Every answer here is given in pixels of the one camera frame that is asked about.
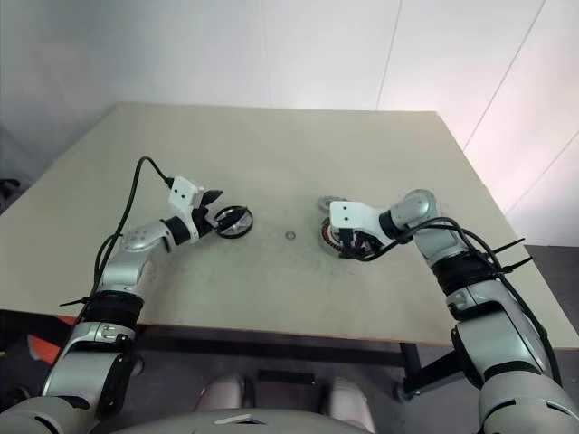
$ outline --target table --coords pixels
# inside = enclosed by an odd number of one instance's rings
[[[255,218],[244,238],[212,235],[183,251],[147,301],[146,324],[448,344],[454,320],[417,249],[373,263],[327,255],[319,196],[386,208],[427,188],[491,246],[516,238],[433,112],[120,103],[0,218],[0,308],[76,315],[78,306],[58,305],[88,293],[96,249],[117,224],[142,155],[224,190],[214,211],[244,204]],[[146,168],[128,228],[169,216],[166,197]],[[517,246],[500,257],[526,255]],[[554,347],[579,347],[535,265],[509,278]]]

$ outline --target floor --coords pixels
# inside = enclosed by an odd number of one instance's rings
[[[579,327],[579,249],[527,246],[553,293],[575,327]],[[176,333],[189,333],[180,330]],[[230,338],[231,332],[195,331],[196,336]],[[260,340],[272,339],[257,335]],[[306,344],[324,344],[315,338],[292,338]],[[344,345],[376,349],[391,344],[351,343]],[[14,351],[0,359],[0,391],[13,384],[24,383],[38,392],[47,367],[30,359],[21,342]],[[419,347],[422,363],[428,363],[450,351],[449,348]],[[478,391],[466,380],[459,380],[438,390],[427,392],[404,405],[391,398],[394,383],[403,372],[395,368],[370,367],[340,363],[303,363],[272,361],[251,357],[231,357],[180,353],[144,352],[145,369],[129,387],[123,411],[114,419],[98,426],[94,433],[108,433],[146,420],[190,411],[200,391],[213,378],[227,373],[242,373],[252,378],[260,369],[314,373],[316,386],[280,386],[277,383],[257,384],[257,404],[261,407],[300,408],[314,410],[319,385],[341,375],[357,382],[368,397],[381,434],[445,433],[464,434],[478,430]],[[579,402],[579,351],[557,352],[564,387]]]

